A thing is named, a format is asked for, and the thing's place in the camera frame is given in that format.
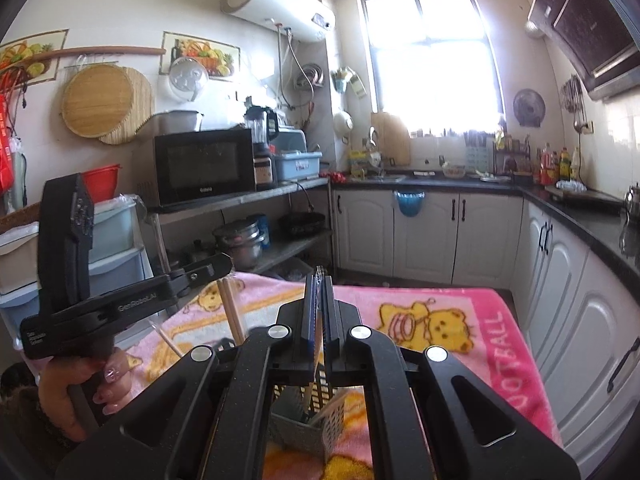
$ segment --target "pink blanket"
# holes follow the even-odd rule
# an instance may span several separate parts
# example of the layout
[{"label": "pink blanket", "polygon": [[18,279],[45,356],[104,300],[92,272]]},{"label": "pink blanket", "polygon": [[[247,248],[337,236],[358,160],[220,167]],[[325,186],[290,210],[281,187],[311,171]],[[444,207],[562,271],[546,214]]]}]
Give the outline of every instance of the pink blanket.
[{"label": "pink blanket", "polygon": [[[303,296],[304,285],[236,274],[237,299],[249,327],[273,324],[278,308]],[[558,444],[561,443],[542,380],[504,301],[493,290],[335,286],[335,297],[358,307],[362,322],[396,344],[417,351],[430,345],[454,352],[470,370]],[[215,283],[164,324],[184,351],[230,336]],[[177,356],[155,333],[130,348],[134,393],[155,380]],[[265,479],[373,478],[364,396],[345,402],[344,431],[326,464],[270,445]]]}]

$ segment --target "black countertop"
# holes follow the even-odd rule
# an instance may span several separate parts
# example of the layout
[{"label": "black countertop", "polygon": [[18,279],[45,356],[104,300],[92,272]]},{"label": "black countertop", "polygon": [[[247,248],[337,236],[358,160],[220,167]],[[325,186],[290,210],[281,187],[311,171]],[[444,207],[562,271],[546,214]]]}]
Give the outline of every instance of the black countertop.
[{"label": "black countertop", "polygon": [[543,187],[521,187],[509,184],[489,184],[478,179],[445,180],[413,179],[400,182],[347,182],[334,189],[420,189],[441,192],[489,193],[522,196],[548,213],[574,233],[598,256],[629,293],[640,304],[640,226],[626,224],[621,212],[599,212],[583,206],[565,205],[552,199]]}]

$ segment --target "fruit picture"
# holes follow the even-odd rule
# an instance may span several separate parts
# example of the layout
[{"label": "fruit picture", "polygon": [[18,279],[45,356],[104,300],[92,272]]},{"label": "fruit picture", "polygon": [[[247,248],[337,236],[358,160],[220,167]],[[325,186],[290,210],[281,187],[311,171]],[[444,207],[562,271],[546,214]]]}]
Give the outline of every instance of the fruit picture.
[{"label": "fruit picture", "polygon": [[240,49],[217,41],[165,32],[162,47],[166,54],[160,60],[161,74],[167,74],[179,57],[192,57],[214,79],[231,80],[240,65]]},{"label": "fruit picture", "polygon": [[0,45],[0,91],[16,84],[53,81],[58,59],[39,59],[41,54],[64,47],[68,30],[54,30]]}]

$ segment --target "fruit poster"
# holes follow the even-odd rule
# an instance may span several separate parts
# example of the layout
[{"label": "fruit poster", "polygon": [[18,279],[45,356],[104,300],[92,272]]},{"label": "fruit poster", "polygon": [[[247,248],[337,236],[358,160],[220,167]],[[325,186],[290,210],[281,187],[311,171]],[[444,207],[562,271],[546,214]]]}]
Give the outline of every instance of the fruit poster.
[{"label": "fruit poster", "polygon": [[210,79],[232,81],[240,67],[240,48],[226,43],[165,32],[162,47],[166,54],[160,59],[161,74],[168,74],[171,63],[183,56],[199,62],[207,69]]},{"label": "fruit poster", "polygon": [[21,65],[26,71],[27,84],[54,81],[60,58],[41,59],[40,54],[63,48],[67,33],[68,29],[53,30],[0,45],[0,71]]}]

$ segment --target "red plastic bag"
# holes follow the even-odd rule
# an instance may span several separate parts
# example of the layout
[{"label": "red plastic bag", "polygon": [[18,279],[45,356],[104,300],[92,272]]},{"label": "red plastic bag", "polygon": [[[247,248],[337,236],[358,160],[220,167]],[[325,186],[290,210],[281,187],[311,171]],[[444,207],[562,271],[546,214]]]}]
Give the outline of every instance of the red plastic bag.
[{"label": "red plastic bag", "polygon": [[0,94],[0,195],[11,189],[14,184],[14,167],[9,149],[9,135],[6,130],[6,102]]}]

